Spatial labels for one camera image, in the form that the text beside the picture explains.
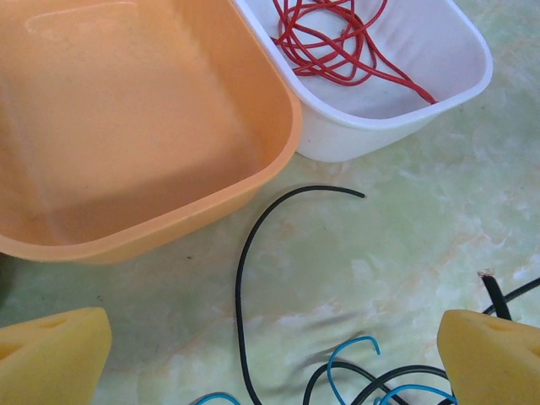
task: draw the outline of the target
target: red wire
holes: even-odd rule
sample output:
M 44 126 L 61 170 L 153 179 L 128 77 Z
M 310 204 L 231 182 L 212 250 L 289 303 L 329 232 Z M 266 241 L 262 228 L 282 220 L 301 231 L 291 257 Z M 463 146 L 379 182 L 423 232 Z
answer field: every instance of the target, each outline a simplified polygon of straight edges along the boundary
M 283 8 L 280 0 L 273 0 L 275 8 L 279 14 L 279 38 L 273 38 L 274 44 L 279 46 L 283 53 L 297 65 L 294 73 L 298 76 L 321 76 L 336 84 L 343 86 L 356 86 L 362 84 L 372 76 L 389 80 L 393 83 L 413 89 L 420 97 L 435 104 L 433 96 L 425 89 L 417 85 L 405 72 L 384 57 L 375 45 L 367 32 L 367 29 L 382 15 L 388 0 L 382 0 L 379 10 L 375 16 L 364 24 L 355 12 L 355 0 L 310 0 L 304 4 L 305 0 L 297 0 L 294 6 L 289 6 L 289 0 L 283 0 Z M 347 27 L 338 38 L 330 38 L 320 31 L 313 30 L 299 23 L 300 19 L 315 11 L 327 11 L 334 13 L 347 22 Z M 303 32 L 317 38 L 319 41 L 304 44 L 296 35 L 296 32 Z M 354 39 L 354 50 L 345 50 L 345 41 Z M 316 57 L 311 50 L 330 46 L 328 51 L 321 57 Z M 371 56 L 370 64 L 360 61 L 362 51 L 367 46 Z M 377 69 L 377 60 L 380 59 L 397 75 L 382 72 Z M 351 67 L 348 75 L 337 72 L 337 69 L 349 65 Z M 362 70 L 365 75 L 357 78 L 358 71 Z

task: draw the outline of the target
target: wire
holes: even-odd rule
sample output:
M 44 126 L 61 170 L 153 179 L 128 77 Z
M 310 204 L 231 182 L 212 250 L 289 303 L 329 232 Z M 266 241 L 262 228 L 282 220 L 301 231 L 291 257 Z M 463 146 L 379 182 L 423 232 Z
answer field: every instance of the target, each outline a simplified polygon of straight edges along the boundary
M 417 373 L 437 375 L 441 378 L 444 378 L 445 380 L 448 380 L 448 376 L 443 370 L 438 369 L 436 367 L 431 367 L 430 365 L 406 365 L 403 367 L 398 367 L 397 369 L 390 370 L 386 372 L 385 374 L 381 375 L 380 377 L 376 378 L 374 381 L 372 381 L 353 400 L 351 405 L 360 405 L 364 403 L 371 394 L 373 394 L 375 391 L 377 391 L 381 387 L 382 384 L 386 384 L 388 381 L 393 380 L 394 378 L 397 378 L 401 375 L 417 374 Z
M 297 65 L 293 71 L 298 76 L 320 76 L 342 86 L 356 86 L 376 76 L 408 87 L 430 104 L 435 104 L 435 98 L 427 90 L 417 85 L 405 72 L 382 55 L 367 31 L 382 15 L 387 3 L 388 0 L 382 0 L 375 16 L 364 23 L 356 14 L 355 0 L 310 0 L 308 3 L 297 0 L 295 5 L 289 5 L 289 0 L 283 0 L 283 7 L 280 5 L 280 0 L 273 0 L 279 14 L 280 29 L 280 36 L 273 38 L 273 42 L 281 48 L 291 62 Z M 300 19 L 317 11 L 326 11 L 345 20 L 347 26 L 338 38 L 330 38 L 318 30 L 300 24 Z M 296 32 L 310 35 L 319 41 L 305 44 Z M 345 49 L 347 40 L 354 40 L 352 52 Z M 360 61 L 365 46 L 370 54 L 370 64 Z M 312 52 L 314 50 L 322 55 L 316 57 Z M 396 75 L 377 69 L 378 60 L 387 65 Z M 343 66 L 350 67 L 348 75 L 338 73 L 337 69 Z M 365 75 L 360 78 L 357 74 L 359 70 L 365 72 Z
M 427 391 L 427 392 L 433 392 L 434 394 L 441 395 L 442 397 L 445 397 L 446 399 L 450 400 L 451 403 L 457 403 L 457 400 L 450 394 L 438 390 L 437 388 L 433 388 L 431 386 L 421 386 L 419 384 L 407 384 L 404 386 L 399 386 L 398 388 L 395 388 L 388 392 L 382 399 L 377 398 L 374 402 L 374 405 L 387 405 L 388 401 L 390 401 L 390 398 L 392 398 L 393 395 L 398 394 L 401 391 L 405 390 L 419 390 L 419 391 Z
M 377 355 L 380 356 L 381 349 L 379 348 L 379 343 L 371 336 L 363 336 L 363 337 L 357 337 L 356 339 L 349 340 L 348 342 L 341 344 L 339 347 L 337 347 L 336 350 L 334 350 L 334 353 L 332 353 L 332 355 L 330 356 L 330 359 L 328 360 L 328 364 L 327 364 L 328 382 L 330 382 L 332 391 L 334 391 L 334 395 L 336 396 L 339 403 L 341 403 L 341 405 L 346 405 L 346 404 L 343 398 L 341 397 L 341 395 L 339 394 L 338 388 L 336 387 L 336 384 L 334 383 L 334 379 L 332 378 L 332 363 L 336 359 L 336 356 L 339 354 L 339 352 L 341 352 L 342 350 L 344 350 L 345 348 L 347 348 L 348 346 L 352 344 L 363 342 L 366 340 L 370 340 L 373 343 L 373 345 L 375 346 L 375 351 L 377 352 Z
M 238 349 L 240 351 L 240 367 L 242 368 L 242 376 L 244 377 L 244 383 L 246 385 L 247 393 L 250 396 L 250 399 L 253 401 L 254 405 L 262 405 L 261 400 L 257 396 L 255 388 L 253 387 L 253 382 L 251 381 L 249 365 L 247 362 L 247 352 L 246 352 L 246 336 L 244 334 L 244 320 L 242 317 L 242 275 L 244 273 L 244 266 L 246 264 L 247 254 L 250 250 L 251 243 L 255 239 L 255 235 L 259 228 L 261 228 L 264 220 L 270 215 L 270 213 L 276 209 L 279 205 L 294 197 L 298 194 L 304 192 L 313 192 L 313 191 L 329 191 L 329 192 L 341 192 L 344 194 L 349 194 L 358 198 L 365 198 L 365 194 L 357 192 L 355 190 L 350 190 L 344 187 L 336 186 L 305 186 L 297 188 L 291 192 L 288 192 L 278 198 L 273 202 L 259 217 L 259 219 L 253 225 L 250 234 L 247 236 L 246 243 L 240 254 L 240 260 L 238 263 L 238 269 L 236 271 L 236 281 L 235 281 L 235 311 L 236 311 L 236 329 L 238 332 Z
M 216 392 L 214 394 L 207 395 L 203 399 L 201 399 L 199 402 L 195 402 L 195 405 L 203 405 L 204 403 L 213 401 L 215 399 L 224 399 L 225 401 L 228 401 L 232 403 L 233 405 L 240 405 L 240 403 L 236 401 L 234 397 L 224 392 Z
M 512 300 L 515 300 L 518 297 L 521 297 L 525 293 L 528 293 L 532 289 L 535 289 L 536 287 L 540 287 L 540 277 L 532 280 L 531 282 L 521 286 L 519 289 L 515 289 L 511 293 L 508 293 L 505 295 L 505 302 L 510 302 Z M 483 313 L 485 315 L 491 315 L 495 312 L 495 307 L 493 305 L 490 305 Z
M 327 371 L 328 365 L 324 364 L 321 367 L 319 367 L 315 373 L 311 376 L 309 382 L 307 383 L 307 386 L 305 388 L 304 392 L 304 400 L 302 402 L 303 405 L 310 405 L 311 400 L 311 393 L 313 392 L 313 389 L 315 388 L 315 384 L 317 383 L 317 380 L 321 377 L 321 375 L 325 374 Z M 370 381 L 375 381 L 376 377 L 372 375 L 369 371 L 366 371 L 362 369 L 361 367 L 358 367 L 355 364 L 346 363 L 343 361 L 334 361 L 332 363 L 333 369 L 346 369 L 351 370 L 355 372 L 356 374 L 360 374 L 366 379 Z M 389 388 L 386 384 L 381 384 L 379 388 L 384 392 L 390 392 L 392 389 Z M 403 401 L 398 395 L 395 395 L 393 397 L 394 401 L 396 401 L 399 405 L 408 405 L 407 402 Z
M 298 189 L 295 189 L 291 192 L 288 192 L 278 198 L 275 202 L 273 202 L 261 215 L 261 217 L 255 222 L 253 225 L 253 228 L 251 229 L 247 239 L 246 243 L 244 244 L 244 247 L 242 248 L 242 253 L 240 254 L 240 260 L 238 263 L 238 268 L 236 272 L 236 280 L 235 280 L 235 314 L 236 314 L 236 327 L 238 332 L 238 348 L 240 351 L 240 366 L 242 369 L 242 376 L 244 379 L 244 383 L 246 385 L 246 390 L 250 396 L 250 399 L 252 400 L 254 405 L 262 405 L 260 399 L 257 396 L 257 393 L 255 391 L 255 388 L 253 386 L 253 383 L 251 381 L 251 376 L 249 372 L 249 365 L 247 361 L 247 352 L 246 352 L 246 336 L 244 331 L 244 321 L 242 317 L 242 299 L 241 299 L 241 284 L 242 284 L 242 276 L 244 272 L 244 267 L 246 264 L 247 255 L 249 253 L 249 250 L 251 248 L 251 244 L 253 240 L 255 239 L 255 236 L 257 234 L 257 231 L 261 228 L 262 223 L 267 219 L 267 217 L 270 215 L 270 213 L 279 205 L 284 203 L 286 200 L 290 199 L 291 197 L 294 197 L 298 194 L 304 193 L 304 192 L 313 192 L 313 191 L 329 191 L 329 192 L 341 192 L 344 194 L 348 194 L 354 197 L 358 198 L 365 198 L 365 194 L 361 192 L 357 192 L 355 190 L 351 190 L 344 187 L 337 187 L 337 186 L 305 186 L 300 187 Z M 506 302 L 513 300 L 514 298 L 519 297 L 522 294 L 525 294 L 527 291 L 530 291 L 531 289 L 534 289 L 536 287 L 540 286 L 540 278 L 537 278 L 536 280 L 531 281 L 530 283 L 520 287 L 519 289 L 512 291 L 508 295 L 505 296 Z M 489 307 L 484 314 L 491 314 L 493 313 L 494 309 L 493 306 Z M 344 349 L 348 345 L 355 343 L 360 340 L 371 340 L 373 344 L 375 345 L 375 350 L 377 353 L 380 352 L 378 344 L 376 343 L 376 340 L 372 337 L 362 337 L 360 339 L 354 339 L 353 341 L 346 342 L 339 346 L 337 350 L 334 352 L 334 354 L 337 354 L 340 350 Z M 393 380 L 394 378 L 397 378 L 401 375 L 409 375 L 409 374 L 415 374 L 415 373 L 425 373 L 425 374 L 431 374 L 431 375 L 437 375 L 441 378 L 444 378 L 448 380 L 448 376 L 446 373 L 438 369 L 436 367 L 431 367 L 428 365 L 409 365 L 404 367 L 399 367 L 395 370 L 388 371 L 384 375 L 381 375 L 378 378 L 375 378 L 372 374 L 370 374 L 368 371 L 358 367 L 355 364 L 349 364 L 341 361 L 335 361 L 335 355 L 332 355 L 331 360 L 328 362 L 328 364 L 324 364 L 321 367 L 319 367 L 315 373 L 313 373 L 313 376 L 310 378 L 307 387 L 305 389 L 304 394 L 304 400 L 303 405 L 309 405 L 311 394 L 313 392 L 313 389 L 315 387 L 315 384 L 317 380 L 323 375 L 326 371 L 327 376 L 329 376 L 330 381 L 332 380 L 332 375 L 329 372 L 331 369 L 347 369 L 351 370 L 359 375 L 362 375 L 366 379 L 370 380 L 370 384 L 353 400 L 352 405 L 360 405 L 364 403 L 367 398 L 377 391 L 378 389 L 381 389 L 386 393 L 386 397 L 388 399 L 391 397 L 394 399 L 399 405 L 408 405 L 407 402 L 405 402 L 402 398 L 400 398 L 395 390 L 391 390 L 386 383 L 390 380 Z M 453 396 L 449 396 L 449 394 L 446 394 L 448 397 L 446 397 L 442 402 L 440 402 L 439 405 L 450 405 L 452 403 L 456 403 L 456 399 Z M 227 394 L 213 394 L 211 396 L 205 397 L 202 402 L 197 402 L 197 405 L 201 405 L 207 401 L 210 401 L 212 399 L 226 399 L 230 402 L 232 402 L 234 405 L 239 405 L 238 402 L 235 402 L 236 400 L 227 395 Z
M 488 290 L 489 298 L 491 298 L 491 302 L 493 302 L 497 317 L 511 321 L 512 317 L 510 315 L 510 310 L 508 309 L 503 292 L 500 290 L 495 277 L 489 274 L 481 274 L 480 277 L 482 278 L 483 285 L 485 285 Z

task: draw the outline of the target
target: marble floor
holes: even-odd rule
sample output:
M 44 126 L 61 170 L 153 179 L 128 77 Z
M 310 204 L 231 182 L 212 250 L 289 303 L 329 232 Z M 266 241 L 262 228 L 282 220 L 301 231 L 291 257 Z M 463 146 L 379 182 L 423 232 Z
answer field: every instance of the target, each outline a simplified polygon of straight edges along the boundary
M 247 207 L 129 262 L 89 267 L 3 257 L 0 327 L 102 306 L 114 343 L 94 405 L 189 404 L 215 391 L 249 404 L 234 325 L 240 249 L 275 197 L 325 183 L 368 198 L 318 192 L 285 203 L 246 264 L 247 349 L 262 401 L 301 403 L 328 351 L 359 334 L 377 338 L 382 355 L 360 344 L 343 358 L 373 374 L 441 366 L 435 338 L 444 311 L 489 304 L 478 271 L 493 269 L 505 292 L 540 276 L 540 6 L 458 4 L 494 56 L 493 82 L 479 97 L 348 163 L 295 156 Z M 539 300 L 540 290 L 531 292 L 510 310 L 540 327 Z M 366 384 L 345 371 L 335 376 L 346 401 Z M 403 382 L 448 388 L 430 377 Z M 312 403 L 336 403 L 326 382 Z

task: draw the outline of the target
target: sponge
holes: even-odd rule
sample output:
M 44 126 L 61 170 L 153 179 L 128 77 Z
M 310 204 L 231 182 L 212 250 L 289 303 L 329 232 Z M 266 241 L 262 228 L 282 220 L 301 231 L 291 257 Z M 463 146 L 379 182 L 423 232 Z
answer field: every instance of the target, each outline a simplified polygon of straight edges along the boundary
M 111 340 L 99 308 L 0 329 L 0 403 L 88 405 Z
M 540 329 L 449 310 L 437 346 L 460 405 L 540 403 Z

